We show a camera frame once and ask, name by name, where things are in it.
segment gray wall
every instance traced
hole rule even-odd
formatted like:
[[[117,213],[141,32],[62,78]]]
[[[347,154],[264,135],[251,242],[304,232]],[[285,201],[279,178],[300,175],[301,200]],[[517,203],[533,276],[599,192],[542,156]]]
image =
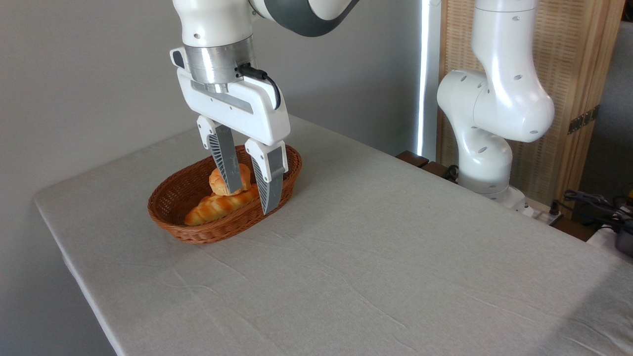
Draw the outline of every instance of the gray wall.
[[[414,149],[417,0],[363,0],[332,34],[256,25],[291,113]],[[0,355],[111,355],[32,203],[38,190],[190,129],[169,0],[0,0]]]
[[[622,22],[580,190],[608,199],[633,190],[633,23]]]

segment light strip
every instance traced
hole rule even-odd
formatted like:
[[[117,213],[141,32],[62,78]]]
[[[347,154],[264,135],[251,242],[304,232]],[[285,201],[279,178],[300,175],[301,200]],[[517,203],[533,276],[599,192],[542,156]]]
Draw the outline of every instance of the light strip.
[[[427,91],[427,77],[429,74],[429,25],[430,25],[430,2],[422,0],[422,18],[420,31],[420,100],[418,104],[418,147],[417,154],[422,156],[422,145],[424,143],[424,98]]]

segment black cable bundle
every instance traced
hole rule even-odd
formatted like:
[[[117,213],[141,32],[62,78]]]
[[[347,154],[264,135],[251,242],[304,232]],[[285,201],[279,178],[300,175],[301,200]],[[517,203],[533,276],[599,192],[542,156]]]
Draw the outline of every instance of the black cable bundle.
[[[606,227],[612,229],[616,233],[623,229],[627,233],[633,234],[633,214],[628,210],[622,209],[616,204],[616,199],[619,197],[614,198],[613,203],[611,203],[606,200],[604,196],[599,194],[587,194],[585,192],[575,191],[572,189],[566,190],[563,197],[565,201],[577,201],[581,203],[581,206],[578,208],[572,208],[558,200],[554,200],[554,202],[567,210],[571,210],[580,216],[591,220],[590,224],[603,225],[599,229]],[[581,208],[588,206],[602,211],[605,214],[601,217],[595,217],[586,212],[580,211]]]

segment gripper hand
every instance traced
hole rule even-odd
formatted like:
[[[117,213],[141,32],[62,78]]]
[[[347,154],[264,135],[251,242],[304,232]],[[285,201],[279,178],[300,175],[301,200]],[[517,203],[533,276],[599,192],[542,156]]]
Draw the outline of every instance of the gripper hand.
[[[459,184],[522,212],[525,196],[509,186],[512,151],[505,139],[533,142],[554,119],[532,59],[538,0],[477,0],[472,49],[485,73],[454,70],[437,102],[457,138]]]
[[[229,191],[241,188],[232,131],[249,139],[246,150],[264,214],[279,205],[288,171],[284,138],[290,122],[284,96],[257,70],[253,22],[267,18],[303,36],[333,30],[358,0],[173,0],[184,47],[171,51],[180,88],[200,114],[203,146],[211,151]]]

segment braided bread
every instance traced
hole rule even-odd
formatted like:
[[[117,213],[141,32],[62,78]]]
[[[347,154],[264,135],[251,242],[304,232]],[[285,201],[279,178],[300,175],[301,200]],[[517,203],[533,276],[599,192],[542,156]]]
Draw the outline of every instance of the braided bread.
[[[197,226],[205,222],[218,220],[252,202],[257,198],[258,194],[257,185],[252,184],[248,190],[237,195],[211,195],[204,197],[200,204],[187,214],[185,224]]]

